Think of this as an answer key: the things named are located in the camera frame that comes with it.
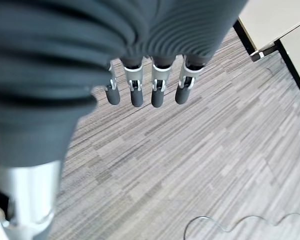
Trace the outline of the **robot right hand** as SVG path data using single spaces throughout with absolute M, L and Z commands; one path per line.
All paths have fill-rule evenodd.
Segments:
M 9 240 L 45 240 L 64 160 L 100 86 L 120 94 L 112 61 L 124 67 L 131 103 L 143 104 L 144 57 L 151 103 L 163 103 L 171 66 L 183 66 L 175 101 L 199 74 L 246 5 L 244 0 L 0 0 L 0 226 Z

